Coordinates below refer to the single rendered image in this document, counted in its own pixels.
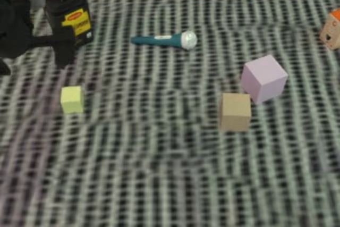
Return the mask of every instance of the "black object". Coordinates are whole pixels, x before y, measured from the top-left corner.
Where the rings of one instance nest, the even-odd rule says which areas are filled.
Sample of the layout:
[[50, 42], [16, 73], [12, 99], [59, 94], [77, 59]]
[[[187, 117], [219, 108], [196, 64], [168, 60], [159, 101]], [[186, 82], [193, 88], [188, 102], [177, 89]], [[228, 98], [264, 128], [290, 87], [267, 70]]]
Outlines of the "black object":
[[[0, 57], [13, 60], [29, 49], [52, 46], [55, 64], [64, 68], [74, 62], [75, 50], [79, 46], [93, 40], [91, 24], [87, 23], [90, 19], [85, 19], [90, 17], [86, 0], [48, 0], [45, 11], [52, 27], [50, 36], [32, 35], [30, 8], [29, 0], [0, 0]], [[76, 15], [71, 13], [79, 9], [83, 9], [85, 15], [79, 15], [79, 11]], [[61, 17], [67, 15], [73, 19], [61, 21]], [[0, 75], [10, 74], [10, 68], [0, 59]]]

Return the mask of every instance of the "striped fabric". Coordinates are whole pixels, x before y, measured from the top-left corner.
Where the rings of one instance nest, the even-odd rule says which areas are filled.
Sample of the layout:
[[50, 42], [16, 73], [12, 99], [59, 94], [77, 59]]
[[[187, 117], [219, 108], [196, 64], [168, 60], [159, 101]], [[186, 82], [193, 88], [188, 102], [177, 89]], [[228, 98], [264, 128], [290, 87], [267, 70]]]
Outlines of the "striped fabric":
[[[318, 39], [340, 0], [89, 2], [95, 41], [73, 66], [35, 49], [0, 80], [1, 227], [340, 226], [340, 56]], [[190, 52], [129, 43], [186, 29]], [[221, 93], [267, 54], [284, 93], [220, 132]], [[63, 115], [73, 85], [86, 112]]]

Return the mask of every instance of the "yellow cube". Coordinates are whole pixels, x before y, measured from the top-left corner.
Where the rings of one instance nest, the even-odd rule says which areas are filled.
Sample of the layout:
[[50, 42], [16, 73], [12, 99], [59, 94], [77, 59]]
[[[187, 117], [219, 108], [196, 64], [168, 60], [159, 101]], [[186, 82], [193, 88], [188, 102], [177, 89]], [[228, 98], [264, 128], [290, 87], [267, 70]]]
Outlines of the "yellow cube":
[[84, 99], [80, 86], [62, 88], [60, 99], [64, 114], [83, 113]]
[[224, 131], [247, 131], [251, 119], [248, 94], [223, 93], [220, 106], [220, 128]]

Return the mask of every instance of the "teal baton with white ball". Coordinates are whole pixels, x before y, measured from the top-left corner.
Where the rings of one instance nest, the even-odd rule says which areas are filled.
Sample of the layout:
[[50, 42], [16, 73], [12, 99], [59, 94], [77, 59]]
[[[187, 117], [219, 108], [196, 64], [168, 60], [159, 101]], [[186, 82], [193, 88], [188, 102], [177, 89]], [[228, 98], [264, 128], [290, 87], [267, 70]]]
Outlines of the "teal baton with white ball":
[[172, 46], [191, 50], [197, 44], [197, 36], [192, 31], [185, 31], [171, 36], [132, 37], [131, 43], [136, 45]]

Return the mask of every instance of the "cube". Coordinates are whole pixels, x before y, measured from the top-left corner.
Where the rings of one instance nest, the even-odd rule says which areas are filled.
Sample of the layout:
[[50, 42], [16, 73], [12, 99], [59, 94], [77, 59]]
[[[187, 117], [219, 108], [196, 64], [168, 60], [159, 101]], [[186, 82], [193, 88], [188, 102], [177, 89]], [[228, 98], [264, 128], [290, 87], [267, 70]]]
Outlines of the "cube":
[[340, 9], [328, 15], [320, 39], [331, 50], [340, 48]]
[[224, 131], [247, 131], [251, 119], [250, 95], [223, 93], [220, 128]]
[[281, 95], [287, 79], [287, 72], [267, 55], [244, 65], [241, 86], [255, 104], [260, 104]]
[[83, 113], [83, 94], [80, 86], [63, 87], [61, 105], [64, 114]]

